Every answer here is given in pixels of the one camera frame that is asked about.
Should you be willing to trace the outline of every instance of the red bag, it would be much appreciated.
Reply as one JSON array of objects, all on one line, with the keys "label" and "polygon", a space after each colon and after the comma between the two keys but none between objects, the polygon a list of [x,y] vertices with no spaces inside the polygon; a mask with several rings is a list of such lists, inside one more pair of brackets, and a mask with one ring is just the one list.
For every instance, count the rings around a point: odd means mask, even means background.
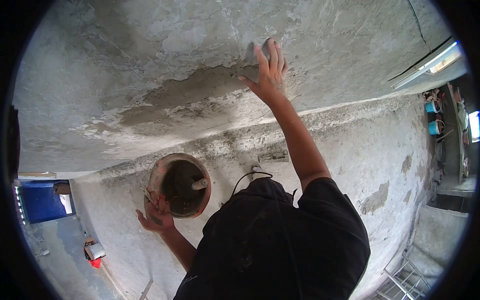
[{"label": "red bag", "polygon": [[97,259],[94,259],[92,261],[88,261],[92,267],[96,268],[96,269],[100,269],[100,264],[102,263],[102,260],[100,258],[97,258]]}]

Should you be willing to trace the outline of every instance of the terracotta pot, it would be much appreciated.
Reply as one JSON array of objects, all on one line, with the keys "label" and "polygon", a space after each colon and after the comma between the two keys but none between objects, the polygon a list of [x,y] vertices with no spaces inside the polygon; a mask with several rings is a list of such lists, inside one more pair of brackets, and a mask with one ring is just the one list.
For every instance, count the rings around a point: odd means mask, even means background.
[{"label": "terracotta pot", "polygon": [[[207,179],[204,189],[194,190],[192,184]],[[170,204],[173,217],[195,218],[210,200],[212,185],[203,164],[185,153],[173,153],[159,159],[150,174],[150,189]]]}]

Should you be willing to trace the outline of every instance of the hand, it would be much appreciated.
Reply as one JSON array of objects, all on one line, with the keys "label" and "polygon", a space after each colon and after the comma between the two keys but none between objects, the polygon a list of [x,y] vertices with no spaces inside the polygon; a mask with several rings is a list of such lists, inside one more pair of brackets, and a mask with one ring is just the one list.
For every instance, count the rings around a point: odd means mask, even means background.
[{"label": "hand", "polygon": [[175,228],[173,216],[170,213],[170,204],[166,203],[165,200],[158,199],[154,200],[154,203],[151,203],[148,198],[144,196],[144,206],[145,214],[147,216],[146,219],[141,211],[138,209],[135,211],[137,212],[138,220],[146,230],[161,235],[169,229]]},{"label": "hand", "polygon": [[270,61],[267,60],[260,46],[253,49],[257,55],[258,65],[260,67],[260,76],[258,82],[254,82],[245,76],[239,76],[239,79],[246,84],[262,101],[269,105],[275,99],[283,96],[285,91],[283,87],[283,76],[287,73],[288,63],[282,54],[280,44],[272,38],[268,39],[268,52]]}]

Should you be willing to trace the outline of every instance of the blue door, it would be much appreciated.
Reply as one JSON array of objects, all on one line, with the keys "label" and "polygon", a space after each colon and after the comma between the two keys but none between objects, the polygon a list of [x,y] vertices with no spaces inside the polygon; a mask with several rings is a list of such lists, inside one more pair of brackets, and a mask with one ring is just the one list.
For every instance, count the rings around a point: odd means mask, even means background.
[{"label": "blue door", "polygon": [[56,195],[53,185],[64,180],[22,181],[19,190],[29,223],[50,221],[75,214],[71,195]]}]

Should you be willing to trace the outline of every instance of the blue bucket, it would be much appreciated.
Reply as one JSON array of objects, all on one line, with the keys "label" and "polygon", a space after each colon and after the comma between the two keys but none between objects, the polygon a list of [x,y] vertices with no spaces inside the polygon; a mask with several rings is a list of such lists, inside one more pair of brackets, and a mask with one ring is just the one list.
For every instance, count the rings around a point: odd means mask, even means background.
[{"label": "blue bucket", "polygon": [[[441,122],[444,125],[444,127],[442,128],[442,131],[440,131],[440,128],[438,127],[438,122]],[[430,135],[441,134],[442,132],[444,132],[444,130],[445,130],[445,123],[443,123],[440,120],[435,120],[428,123],[428,133],[430,133]]]},{"label": "blue bucket", "polygon": [[437,107],[435,107],[435,103],[433,101],[425,104],[425,109],[427,110],[427,112],[437,113],[437,112],[440,111],[441,108],[442,108],[442,103],[441,102],[440,102],[440,107],[438,108],[438,110],[437,110]]}]

